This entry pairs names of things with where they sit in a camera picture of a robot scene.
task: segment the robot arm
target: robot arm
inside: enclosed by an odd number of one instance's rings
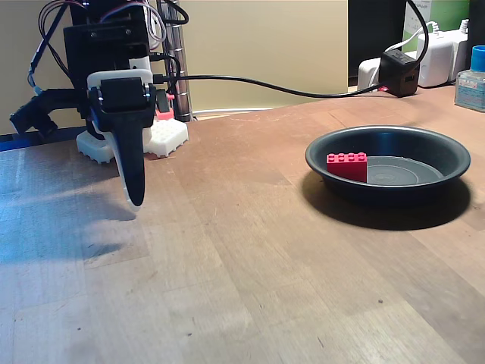
[[[153,124],[157,98],[149,60],[152,31],[147,28],[152,15],[146,20],[147,5],[134,6],[145,2],[73,2],[54,0],[46,6],[70,6],[73,26],[64,29],[64,43],[74,88],[41,92],[13,114],[11,122],[18,133],[35,127],[46,137],[57,130],[51,111],[77,108],[89,133],[106,139],[114,150],[127,200],[138,209],[145,194],[142,135]]]

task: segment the blue bottle cap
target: blue bottle cap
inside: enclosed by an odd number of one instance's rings
[[[472,71],[485,72],[485,45],[476,45],[471,51]]]

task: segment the black cable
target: black cable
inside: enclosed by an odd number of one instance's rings
[[[45,38],[47,41],[42,39],[39,48],[36,51],[36,54],[33,56],[32,61],[30,62],[30,69],[29,69],[29,75],[33,75],[36,71],[37,66],[39,65],[40,59],[42,58],[42,55],[44,54],[45,47],[47,47],[47,43],[51,40],[52,35],[54,34],[56,28],[59,25],[59,22],[61,21],[61,18],[64,15],[64,12],[67,10],[68,4],[63,4],[59,8],[59,12],[55,15],[54,20],[52,21],[52,24],[50,28],[48,29],[47,34],[45,35]]]
[[[179,5],[175,4],[171,0],[163,0],[163,1],[166,2],[167,5],[170,8],[175,9],[183,17],[182,20],[178,20],[178,19],[164,19],[164,22],[166,24],[185,25],[185,24],[189,23],[189,15],[187,14],[187,12],[185,10],[183,10]],[[161,15],[162,14],[161,13],[161,0],[157,0],[157,9],[158,9],[158,13]]]
[[[416,16],[419,19],[419,22],[421,23],[421,26],[423,27],[424,30],[424,47],[423,47],[423,52],[419,55],[418,59],[411,63],[411,66],[409,69],[406,69],[403,71],[403,73],[407,73],[416,67],[419,66],[421,61],[423,60],[424,56],[426,55],[427,48],[430,42],[430,35],[427,32],[427,26],[426,26],[426,21],[424,20],[423,16],[421,15],[421,12],[418,10],[418,7],[412,0],[406,0],[408,2],[409,6],[411,6],[413,12],[416,14]],[[153,81],[154,83],[160,84],[160,83],[166,83],[166,82],[177,82],[179,80],[228,80],[228,81],[237,81],[237,82],[244,82],[244,83],[250,83],[253,85],[257,86],[263,86],[267,87],[268,89],[275,89],[276,91],[281,91],[283,93],[290,93],[292,95],[297,95],[297,96],[303,96],[303,97],[311,97],[314,99],[341,99],[343,97],[350,97],[350,96],[357,96],[361,95],[363,93],[368,93],[370,91],[374,91],[375,89],[379,89],[383,86],[386,86],[388,82],[391,80],[386,80],[383,82],[378,83],[377,85],[373,85],[371,87],[368,87],[366,89],[360,89],[358,91],[354,91],[351,93],[335,93],[335,94],[320,94],[320,93],[305,93],[303,91],[298,91],[295,89],[288,89],[286,87],[281,87],[277,85],[273,85],[271,83],[266,83],[258,80],[253,80],[250,78],[245,78],[245,77],[235,77],[235,76],[218,76],[218,75],[212,75],[212,74],[202,74],[202,75],[194,75],[194,76],[181,76],[181,77],[168,77],[168,76],[163,76],[160,74],[154,74],[153,75]]]
[[[168,92],[171,93],[172,95],[175,95],[176,92],[176,85],[177,81],[180,79],[180,74],[182,72],[182,65],[180,64],[180,61],[174,57],[173,55],[167,55],[165,53],[151,53],[150,54],[150,62],[157,62],[157,61],[174,61],[175,63],[175,78],[173,81],[170,82],[170,87],[168,89]]]
[[[39,12],[39,16],[38,16],[37,20],[38,20],[39,32],[40,32],[40,35],[42,37],[42,42],[45,43],[47,45],[47,47],[49,48],[49,50],[51,51],[52,57],[54,58],[55,62],[58,64],[59,68],[62,69],[62,71],[66,74],[66,76],[68,78],[70,78],[69,70],[67,69],[66,65],[62,61],[61,56],[55,51],[54,47],[52,47],[52,45],[49,42],[50,39],[45,34],[45,22],[47,21],[47,17],[54,10],[60,8],[60,10],[58,12],[58,15],[59,15],[59,13],[61,12],[61,9],[64,6],[68,6],[68,5],[76,5],[76,6],[80,6],[83,9],[86,9],[84,6],[82,6],[79,2],[76,2],[75,0],[59,0],[59,1],[54,0],[54,1],[49,2],[46,5],[44,5],[42,10]],[[55,29],[57,28],[57,25],[58,25],[58,23],[55,24],[53,22],[52,25],[51,25],[51,28],[49,29],[49,32],[52,29],[52,33],[54,33]]]

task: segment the green box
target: green box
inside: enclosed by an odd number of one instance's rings
[[[468,19],[469,0],[414,0],[426,22],[436,21],[440,30],[446,32],[460,27],[463,19]],[[412,34],[421,28],[419,20],[413,10],[407,5],[404,20],[403,40],[409,39]],[[418,38],[402,47],[404,52],[415,51],[418,47]]]

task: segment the wooden table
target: wooden table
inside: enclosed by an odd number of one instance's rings
[[[485,115],[453,91],[191,123],[147,157],[136,214],[74,142],[0,153],[0,362],[483,364]],[[306,147],[363,124],[466,145],[459,198],[379,212],[328,193]]]

